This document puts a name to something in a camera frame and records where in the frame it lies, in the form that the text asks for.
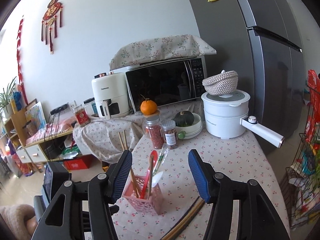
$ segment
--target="floral cloth cover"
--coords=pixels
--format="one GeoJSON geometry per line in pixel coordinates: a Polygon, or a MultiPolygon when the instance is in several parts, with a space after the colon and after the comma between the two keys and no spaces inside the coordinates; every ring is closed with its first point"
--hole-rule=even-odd
{"type": "MultiPolygon", "coordinates": [[[[204,119],[201,99],[161,106],[159,110],[161,120],[171,119],[183,110],[199,114],[204,119]]],[[[85,127],[76,124],[73,138],[83,154],[93,154],[102,161],[116,163],[122,154],[118,132],[126,130],[129,149],[134,149],[143,136],[143,118],[141,112],[110,120],[90,117],[91,122],[85,127]]]]}
{"type": "Polygon", "coordinates": [[[145,62],[217,54],[216,50],[198,36],[185,34],[147,39],[130,43],[110,60],[110,70],[145,62]]]}
{"type": "MultiPolygon", "coordinates": [[[[116,203],[120,210],[112,216],[119,239],[159,240],[183,216],[199,195],[188,165],[188,153],[191,149],[196,149],[215,171],[226,174],[232,180],[247,182],[249,179],[256,179],[274,204],[289,232],[289,222],[280,187],[251,131],[247,130],[237,138],[221,140],[203,129],[197,137],[180,140],[179,144],[180,147],[169,151],[159,169],[164,171],[159,181],[164,197],[162,214],[152,216],[138,213],[125,198],[121,197],[116,203]]],[[[151,140],[143,136],[132,152],[132,168],[136,175],[146,174],[152,150],[151,140]]],[[[204,204],[198,215],[177,239],[203,239],[211,208],[212,205],[204,204]]],[[[238,209],[239,202],[234,201],[230,240],[236,239],[238,209]]]]}

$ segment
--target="red spoon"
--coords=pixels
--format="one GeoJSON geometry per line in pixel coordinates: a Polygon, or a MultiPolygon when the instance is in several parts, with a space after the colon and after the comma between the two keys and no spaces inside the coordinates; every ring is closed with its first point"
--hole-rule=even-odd
{"type": "MultiPolygon", "coordinates": [[[[157,151],[153,150],[149,156],[149,159],[151,161],[151,155],[153,155],[153,166],[156,165],[156,161],[158,159],[158,153],[157,151]]],[[[147,171],[147,175],[144,179],[144,184],[143,184],[143,188],[142,188],[142,191],[141,191],[141,194],[140,194],[140,198],[144,198],[144,195],[146,193],[146,190],[147,190],[147,185],[148,185],[148,181],[149,181],[149,177],[150,177],[150,168],[148,169],[147,171]]]]}

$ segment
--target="pink utensil holder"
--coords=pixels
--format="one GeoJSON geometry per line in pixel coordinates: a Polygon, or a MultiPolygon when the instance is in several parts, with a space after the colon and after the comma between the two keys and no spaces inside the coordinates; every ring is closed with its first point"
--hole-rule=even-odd
{"type": "MultiPolygon", "coordinates": [[[[140,190],[143,188],[144,179],[145,176],[136,176],[137,182],[139,184],[140,190]]],[[[141,199],[136,198],[135,193],[133,190],[132,181],[129,185],[124,189],[124,193],[122,194],[124,198],[126,198],[129,203],[133,206],[133,208],[137,212],[142,213],[150,213],[152,215],[160,215],[160,209],[161,204],[163,201],[163,196],[159,187],[159,184],[157,184],[155,187],[151,190],[151,196],[149,199],[141,199]]]]}

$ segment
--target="white spoon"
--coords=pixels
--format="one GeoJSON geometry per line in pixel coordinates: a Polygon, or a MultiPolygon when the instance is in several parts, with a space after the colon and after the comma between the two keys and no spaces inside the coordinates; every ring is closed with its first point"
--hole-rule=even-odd
{"type": "Polygon", "coordinates": [[[158,182],[161,179],[162,175],[163,175],[163,171],[157,173],[156,175],[154,175],[152,177],[152,187],[155,187],[158,184],[158,182]]]}

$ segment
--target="white bowl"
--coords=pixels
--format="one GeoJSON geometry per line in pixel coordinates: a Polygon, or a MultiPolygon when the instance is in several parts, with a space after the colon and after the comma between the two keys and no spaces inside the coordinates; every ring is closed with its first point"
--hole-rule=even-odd
{"type": "Polygon", "coordinates": [[[191,138],[193,138],[193,137],[196,137],[196,136],[198,136],[198,135],[201,133],[201,131],[202,131],[202,123],[201,123],[201,127],[200,127],[200,129],[199,129],[198,132],[196,132],[196,133],[194,133],[194,134],[191,134],[191,135],[187,135],[187,134],[186,134],[186,136],[183,138],[183,140],[188,140],[188,139],[191,139],[191,138]]]}
{"type": "Polygon", "coordinates": [[[195,120],[193,121],[193,124],[187,127],[179,127],[176,126],[177,133],[180,133],[182,130],[184,130],[187,134],[193,134],[197,132],[200,127],[202,126],[201,117],[198,114],[192,113],[195,117],[195,120]]]}

